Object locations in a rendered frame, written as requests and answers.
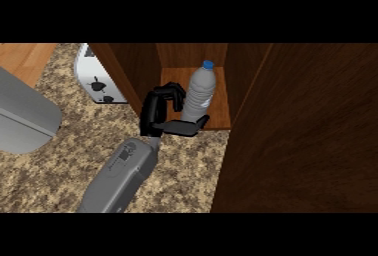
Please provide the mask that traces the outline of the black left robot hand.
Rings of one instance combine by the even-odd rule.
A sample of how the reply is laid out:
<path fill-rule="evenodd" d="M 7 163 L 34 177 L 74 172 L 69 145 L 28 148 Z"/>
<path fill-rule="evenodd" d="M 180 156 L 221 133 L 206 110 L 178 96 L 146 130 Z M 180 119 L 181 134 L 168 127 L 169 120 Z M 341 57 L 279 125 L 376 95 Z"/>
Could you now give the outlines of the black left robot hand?
<path fill-rule="evenodd" d="M 161 137 L 171 134 L 183 137 L 193 137 L 203 128 L 209 116 L 203 115 L 195 122 L 181 120 L 167 120 L 167 102 L 172 101 L 172 110 L 183 110 L 183 99 L 186 92 L 178 83 L 168 82 L 164 86 L 156 86 L 147 93 L 140 112 L 140 135 Z"/>

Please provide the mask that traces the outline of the grey water bottle blue cap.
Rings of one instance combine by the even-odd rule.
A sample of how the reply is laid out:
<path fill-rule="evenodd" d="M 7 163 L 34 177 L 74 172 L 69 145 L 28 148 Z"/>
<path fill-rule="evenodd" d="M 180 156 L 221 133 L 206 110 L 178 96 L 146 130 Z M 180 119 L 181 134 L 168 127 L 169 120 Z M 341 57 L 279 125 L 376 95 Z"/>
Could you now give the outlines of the grey water bottle blue cap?
<path fill-rule="evenodd" d="M 189 87 L 180 116 L 183 121 L 195 122 L 206 114 L 214 88 L 214 62 L 203 60 L 200 67 L 195 70 L 189 79 Z"/>

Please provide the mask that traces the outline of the brown wooden cabinet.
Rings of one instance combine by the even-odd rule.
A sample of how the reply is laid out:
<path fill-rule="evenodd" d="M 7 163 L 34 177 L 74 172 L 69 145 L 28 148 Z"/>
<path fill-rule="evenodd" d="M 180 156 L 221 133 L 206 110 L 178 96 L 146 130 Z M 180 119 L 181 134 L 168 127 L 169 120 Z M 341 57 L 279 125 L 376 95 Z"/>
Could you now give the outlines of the brown wooden cabinet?
<path fill-rule="evenodd" d="M 90 48 L 140 114 L 155 86 L 175 82 L 187 88 L 203 60 L 215 64 L 215 91 L 206 130 L 229 130 L 271 48 L 260 43 L 90 43 Z"/>

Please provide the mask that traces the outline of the brown wooden cabinet door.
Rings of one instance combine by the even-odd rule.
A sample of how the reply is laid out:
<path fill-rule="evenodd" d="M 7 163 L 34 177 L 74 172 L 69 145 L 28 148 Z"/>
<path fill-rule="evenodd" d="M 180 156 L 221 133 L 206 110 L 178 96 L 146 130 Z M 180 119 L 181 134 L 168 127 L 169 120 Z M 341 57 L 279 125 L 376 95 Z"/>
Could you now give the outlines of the brown wooden cabinet door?
<path fill-rule="evenodd" d="M 378 212 L 378 44 L 271 45 L 211 209 Z"/>

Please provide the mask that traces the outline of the white toaster with black knobs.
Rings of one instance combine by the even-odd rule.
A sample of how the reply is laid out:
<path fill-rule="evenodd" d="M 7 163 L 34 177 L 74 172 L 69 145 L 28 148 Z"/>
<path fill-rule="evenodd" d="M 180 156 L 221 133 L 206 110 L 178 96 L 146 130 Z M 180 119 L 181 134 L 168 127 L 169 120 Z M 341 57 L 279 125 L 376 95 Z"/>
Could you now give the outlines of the white toaster with black knobs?
<path fill-rule="evenodd" d="M 74 61 L 74 74 L 94 103 L 127 104 L 127 99 L 87 43 L 79 45 Z"/>

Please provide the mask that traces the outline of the grey rounded appliance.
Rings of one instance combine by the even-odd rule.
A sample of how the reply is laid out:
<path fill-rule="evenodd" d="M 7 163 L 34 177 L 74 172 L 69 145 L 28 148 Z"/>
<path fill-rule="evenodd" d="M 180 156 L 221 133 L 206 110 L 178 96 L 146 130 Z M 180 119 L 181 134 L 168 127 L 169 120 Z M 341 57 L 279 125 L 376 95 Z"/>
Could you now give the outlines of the grey rounded appliance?
<path fill-rule="evenodd" d="M 57 105 L 0 67 L 0 150 L 23 154 L 56 136 Z"/>

